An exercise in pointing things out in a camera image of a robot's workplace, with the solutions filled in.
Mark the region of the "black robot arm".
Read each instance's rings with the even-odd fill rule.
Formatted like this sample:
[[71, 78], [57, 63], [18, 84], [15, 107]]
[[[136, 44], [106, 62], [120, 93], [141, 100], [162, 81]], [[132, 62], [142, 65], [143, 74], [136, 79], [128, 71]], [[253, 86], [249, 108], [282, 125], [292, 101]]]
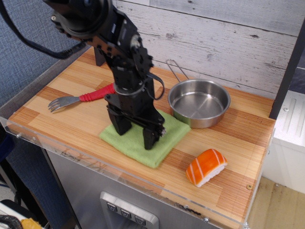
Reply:
[[49, 0], [56, 28], [69, 38], [94, 47], [114, 77], [114, 94], [105, 97], [110, 120], [120, 135], [136, 124], [143, 129], [144, 147], [165, 134], [164, 118], [156, 110], [152, 56], [137, 27], [110, 0]]

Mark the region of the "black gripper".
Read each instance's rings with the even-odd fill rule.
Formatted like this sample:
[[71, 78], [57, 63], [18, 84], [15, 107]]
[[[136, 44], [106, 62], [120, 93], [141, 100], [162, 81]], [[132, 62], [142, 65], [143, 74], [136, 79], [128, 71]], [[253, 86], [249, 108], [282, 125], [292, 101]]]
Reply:
[[154, 107], [156, 76], [146, 76], [135, 88], [127, 90], [114, 84], [115, 93], [105, 96], [109, 118], [119, 135], [125, 134], [132, 123], [143, 127], [144, 147], [153, 148], [166, 133], [163, 116]]

